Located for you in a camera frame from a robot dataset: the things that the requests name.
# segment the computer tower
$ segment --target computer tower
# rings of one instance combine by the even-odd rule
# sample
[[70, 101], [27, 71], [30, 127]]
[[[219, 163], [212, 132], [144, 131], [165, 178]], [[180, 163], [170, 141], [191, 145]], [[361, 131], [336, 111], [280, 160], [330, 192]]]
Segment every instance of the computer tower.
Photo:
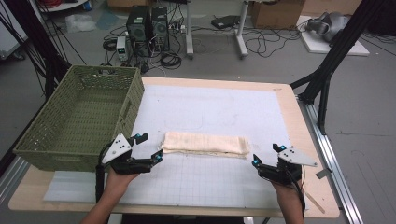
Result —
[[126, 22], [126, 28], [131, 40], [134, 55], [140, 57], [150, 56], [150, 41], [154, 37], [148, 6], [132, 6]]
[[151, 11], [151, 22], [155, 36], [155, 49], [169, 50], [169, 31], [166, 7], [154, 7]]

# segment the cardboard box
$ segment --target cardboard box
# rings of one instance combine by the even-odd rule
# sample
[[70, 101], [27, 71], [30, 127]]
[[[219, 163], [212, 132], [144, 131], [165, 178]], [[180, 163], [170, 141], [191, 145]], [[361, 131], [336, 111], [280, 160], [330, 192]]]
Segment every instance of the cardboard box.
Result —
[[107, 0], [107, 5], [112, 8], [132, 6], [151, 6], [152, 0]]
[[353, 15], [361, 0], [305, 0], [302, 15], [320, 16], [323, 12], [340, 12]]
[[296, 29], [305, 0], [281, 0], [273, 5], [254, 3], [251, 12], [257, 29]]

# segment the gray floor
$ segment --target gray floor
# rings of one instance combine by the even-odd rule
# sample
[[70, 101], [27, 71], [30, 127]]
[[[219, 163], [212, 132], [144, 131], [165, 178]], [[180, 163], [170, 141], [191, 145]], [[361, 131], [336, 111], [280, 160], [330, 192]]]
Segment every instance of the gray floor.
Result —
[[[88, 12], [98, 21], [103, 7]], [[86, 13], [79, 8], [54, 14], [61, 21], [67, 14]], [[210, 27], [211, 18], [194, 18], [193, 24]], [[118, 19], [111, 29], [122, 26]], [[90, 65], [104, 62], [103, 37], [110, 30], [66, 34], [82, 58]], [[182, 77], [248, 82], [291, 83], [314, 72], [326, 55], [308, 53], [301, 39], [288, 41], [282, 50], [269, 58], [250, 52], [240, 60], [235, 40], [230, 33], [194, 33], [193, 60], [180, 53], [182, 65], [177, 70], [152, 69], [149, 77]], [[396, 45], [370, 39], [378, 46], [396, 53]], [[346, 182], [361, 212], [364, 223], [394, 223], [396, 219], [396, 181], [393, 162], [396, 157], [396, 119], [393, 85], [396, 83], [395, 56], [360, 40], [370, 51], [368, 57], [347, 56], [336, 70], [330, 89], [326, 130], [332, 148], [344, 172]], [[276, 43], [268, 43], [275, 48]], [[82, 64], [70, 47], [66, 47], [72, 64]], [[0, 156], [9, 149], [21, 130], [44, 102], [30, 61], [0, 62]], [[303, 88], [295, 90], [300, 93]], [[0, 223], [77, 223], [81, 213], [16, 212], [7, 208], [12, 191], [1, 198]], [[274, 218], [269, 223], [283, 223]], [[347, 223], [341, 212], [337, 219], [307, 218], [306, 223]]]

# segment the white towel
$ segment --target white towel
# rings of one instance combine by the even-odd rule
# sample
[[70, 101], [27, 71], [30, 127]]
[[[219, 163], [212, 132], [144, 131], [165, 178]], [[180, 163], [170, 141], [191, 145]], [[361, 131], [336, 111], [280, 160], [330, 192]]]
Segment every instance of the white towel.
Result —
[[245, 137], [177, 132], [165, 134], [162, 149], [163, 153], [182, 152], [236, 158], [247, 158], [250, 151]]

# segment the wicker basket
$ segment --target wicker basket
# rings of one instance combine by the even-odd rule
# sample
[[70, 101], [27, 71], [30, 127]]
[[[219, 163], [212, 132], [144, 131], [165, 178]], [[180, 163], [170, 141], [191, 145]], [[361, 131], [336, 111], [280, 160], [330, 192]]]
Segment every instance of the wicker basket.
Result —
[[14, 153], [41, 170], [93, 172], [105, 144], [131, 136], [143, 92], [137, 68], [74, 65]]

